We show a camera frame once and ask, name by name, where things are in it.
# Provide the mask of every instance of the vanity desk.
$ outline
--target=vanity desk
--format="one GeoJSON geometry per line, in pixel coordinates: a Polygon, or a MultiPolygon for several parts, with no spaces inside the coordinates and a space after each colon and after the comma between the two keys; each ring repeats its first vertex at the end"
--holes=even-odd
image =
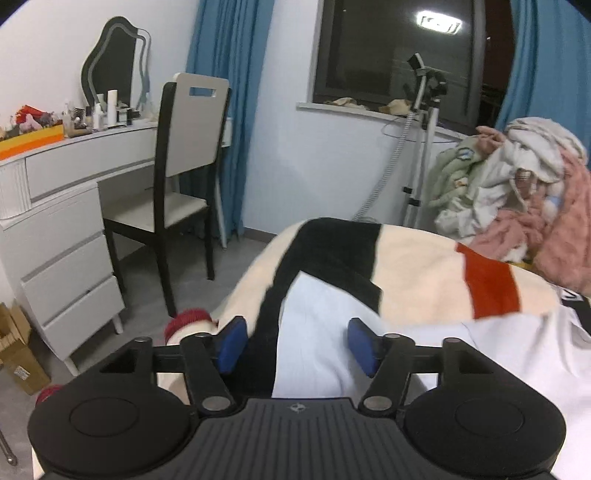
{"type": "MultiPolygon", "coordinates": [[[[98,182],[153,165],[156,127],[136,121],[0,162],[0,258],[7,279],[74,375],[70,355],[83,342],[109,321],[122,332],[124,303],[103,234],[98,182]]],[[[216,207],[219,212],[219,195],[216,207]]]]}

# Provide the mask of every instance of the blue pad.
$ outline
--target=blue pad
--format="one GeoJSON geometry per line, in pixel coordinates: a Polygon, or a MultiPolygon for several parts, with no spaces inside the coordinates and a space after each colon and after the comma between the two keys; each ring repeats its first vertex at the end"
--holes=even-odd
{"type": "Polygon", "coordinates": [[[350,319],[347,327],[347,342],[349,350],[363,370],[363,373],[373,378],[379,368],[379,359],[374,354],[375,339],[378,336],[360,319],[350,319]]]}
{"type": "Polygon", "coordinates": [[[229,374],[234,370],[247,341],[246,320],[243,317],[234,317],[216,335],[216,349],[218,351],[216,367],[222,375],[229,374]]]}

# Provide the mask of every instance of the pink blanket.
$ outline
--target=pink blanket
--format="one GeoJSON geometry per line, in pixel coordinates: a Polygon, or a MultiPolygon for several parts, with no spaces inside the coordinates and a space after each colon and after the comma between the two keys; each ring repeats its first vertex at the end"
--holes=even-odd
{"type": "Polygon", "coordinates": [[[489,228],[470,247],[497,260],[523,242],[533,269],[548,281],[591,295],[591,173],[573,154],[561,149],[564,197],[558,217],[547,225],[541,217],[543,190],[527,213],[501,209],[489,228]]]}

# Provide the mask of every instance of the wavy mirror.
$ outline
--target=wavy mirror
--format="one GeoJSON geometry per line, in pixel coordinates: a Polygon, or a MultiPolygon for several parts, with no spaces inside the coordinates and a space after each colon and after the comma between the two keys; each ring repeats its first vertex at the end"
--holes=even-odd
{"type": "Polygon", "coordinates": [[[100,93],[106,98],[109,90],[117,90],[118,100],[143,110],[150,92],[150,46],[148,31],[134,27],[125,17],[111,18],[82,66],[82,91],[88,104],[94,105],[100,93]],[[134,77],[139,78],[139,96],[132,95],[134,77]],[[132,97],[137,98],[136,105],[132,97]]]}

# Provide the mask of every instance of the cardboard box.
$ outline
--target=cardboard box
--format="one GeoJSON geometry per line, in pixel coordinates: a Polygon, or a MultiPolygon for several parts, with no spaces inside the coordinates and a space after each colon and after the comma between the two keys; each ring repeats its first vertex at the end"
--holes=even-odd
{"type": "Polygon", "coordinates": [[[29,395],[49,385],[50,379],[27,346],[31,325],[20,307],[0,303],[0,364],[29,395]]]}

